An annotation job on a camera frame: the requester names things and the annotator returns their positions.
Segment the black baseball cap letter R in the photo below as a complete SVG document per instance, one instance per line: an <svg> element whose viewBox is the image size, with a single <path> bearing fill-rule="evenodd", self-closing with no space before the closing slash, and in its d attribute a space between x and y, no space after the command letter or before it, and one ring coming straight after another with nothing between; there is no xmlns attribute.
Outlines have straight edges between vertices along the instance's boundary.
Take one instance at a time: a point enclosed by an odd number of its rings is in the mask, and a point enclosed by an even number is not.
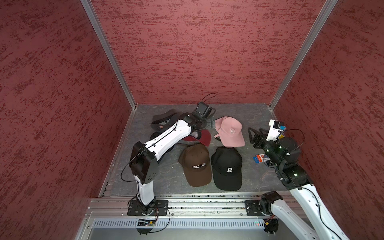
<svg viewBox="0 0 384 240"><path fill-rule="evenodd" d="M213 179L223 191L238 191L242 187L242 156L235 148L218 147L211 158Z"/></svg>

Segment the black cap under left arm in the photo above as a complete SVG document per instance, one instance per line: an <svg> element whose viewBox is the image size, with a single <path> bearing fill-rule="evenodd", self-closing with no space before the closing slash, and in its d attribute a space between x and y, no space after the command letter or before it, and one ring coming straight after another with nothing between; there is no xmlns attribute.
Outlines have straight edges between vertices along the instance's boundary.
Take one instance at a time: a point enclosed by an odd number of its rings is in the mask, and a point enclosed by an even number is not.
<svg viewBox="0 0 384 240"><path fill-rule="evenodd" d="M160 132L155 132L155 133L153 133L153 134L151 135L151 137L150 137L150 141L153 140L153 139L155 139L155 138L157 138L157 137L160 136L161 134L162 134L162 133L160 133ZM166 153L169 153L170 151L172 151L173 148L174 148L174 146L170 147L170 148L166 151Z"/></svg>

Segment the dark red baseball cap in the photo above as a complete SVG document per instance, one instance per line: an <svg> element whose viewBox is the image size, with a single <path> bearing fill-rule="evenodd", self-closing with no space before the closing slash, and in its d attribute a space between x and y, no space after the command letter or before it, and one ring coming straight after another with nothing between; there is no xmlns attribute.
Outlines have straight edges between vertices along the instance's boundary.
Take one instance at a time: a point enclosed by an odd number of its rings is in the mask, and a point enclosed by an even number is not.
<svg viewBox="0 0 384 240"><path fill-rule="evenodd" d="M203 144L208 147L211 143L211 133L208 130L201 130L191 133L189 136L183 138L183 141L196 142Z"/></svg>

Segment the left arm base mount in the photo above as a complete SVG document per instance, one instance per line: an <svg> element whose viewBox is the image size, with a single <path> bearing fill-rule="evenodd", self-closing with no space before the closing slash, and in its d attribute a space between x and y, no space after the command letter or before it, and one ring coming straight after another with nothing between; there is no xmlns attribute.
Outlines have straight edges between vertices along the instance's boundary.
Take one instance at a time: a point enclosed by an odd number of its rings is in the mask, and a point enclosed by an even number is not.
<svg viewBox="0 0 384 240"><path fill-rule="evenodd" d="M145 206L138 199L134 198L128 202L128 216L166 216L168 214L168 200L153 200L149 205Z"/></svg>

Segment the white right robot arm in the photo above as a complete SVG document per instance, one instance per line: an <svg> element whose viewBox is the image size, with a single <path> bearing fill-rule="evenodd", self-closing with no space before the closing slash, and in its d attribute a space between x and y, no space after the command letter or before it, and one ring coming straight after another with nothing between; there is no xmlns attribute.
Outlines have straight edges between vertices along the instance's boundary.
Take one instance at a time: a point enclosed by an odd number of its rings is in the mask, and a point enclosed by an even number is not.
<svg viewBox="0 0 384 240"><path fill-rule="evenodd" d="M348 239L325 206L313 181L299 165L301 145L293 138L284 137L284 132L286 128L279 121L272 121L268 131L248 129L250 143L265 152L267 166L275 170L310 222L299 217L276 191L261 195L260 212L272 220L281 220L299 240Z"/></svg>

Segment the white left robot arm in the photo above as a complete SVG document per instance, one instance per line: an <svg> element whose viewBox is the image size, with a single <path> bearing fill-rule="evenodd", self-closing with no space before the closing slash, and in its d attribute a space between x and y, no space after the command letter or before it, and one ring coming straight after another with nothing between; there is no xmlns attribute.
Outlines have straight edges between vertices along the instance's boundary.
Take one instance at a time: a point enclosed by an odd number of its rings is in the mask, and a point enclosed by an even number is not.
<svg viewBox="0 0 384 240"><path fill-rule="evenodd" d="M215 108L201 101L191 113L180 114L171 110L155 116L151 127L159 135L144 144L135 143L131 158L126 164L135 177L133 182L137 184L137 201L140 207L146 210L155 206L153 181L163 155L186 137L200 139L203 129L215 112Z"/></svg>

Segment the pink baseball cap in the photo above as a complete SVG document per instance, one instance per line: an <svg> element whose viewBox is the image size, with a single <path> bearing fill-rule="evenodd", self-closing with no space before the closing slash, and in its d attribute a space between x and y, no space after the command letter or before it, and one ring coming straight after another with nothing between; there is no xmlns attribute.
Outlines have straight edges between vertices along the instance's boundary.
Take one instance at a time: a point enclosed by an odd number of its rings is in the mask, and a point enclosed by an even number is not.
<svg viewBox="0 0 384 240"><path fill-rule="evenodd" d="M242 134L243 125L232 117L222 117L215 120L217 134L215 139L219 140L226 148L238 148L245 146Z"/></svg>

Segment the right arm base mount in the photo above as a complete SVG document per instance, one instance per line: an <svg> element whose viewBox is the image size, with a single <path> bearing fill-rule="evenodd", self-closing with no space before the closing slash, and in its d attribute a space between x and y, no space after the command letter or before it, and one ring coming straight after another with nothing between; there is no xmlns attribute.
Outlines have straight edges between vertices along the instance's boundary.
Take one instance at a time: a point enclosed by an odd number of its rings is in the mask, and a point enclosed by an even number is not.
<svg viewBox="0 0 384 240"><path fill-rule="evenodd" d="M271 211L271 204L266 200L245 201L245 209L248 217L270 217L273 215Z"/></svg>

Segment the brown baseball cap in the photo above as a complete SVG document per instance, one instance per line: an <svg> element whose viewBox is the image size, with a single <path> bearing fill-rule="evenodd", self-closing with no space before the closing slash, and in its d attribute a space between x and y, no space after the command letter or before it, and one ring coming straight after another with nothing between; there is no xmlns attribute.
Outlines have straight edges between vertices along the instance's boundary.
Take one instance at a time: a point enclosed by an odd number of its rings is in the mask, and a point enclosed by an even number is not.
<svg viewBox="0 0 384 240"><path fill-rule="evenodd" d="M202 187L211 182L210 154L203 144L192 145L184 149L178 162L182 166L190 186Z"/></svg>

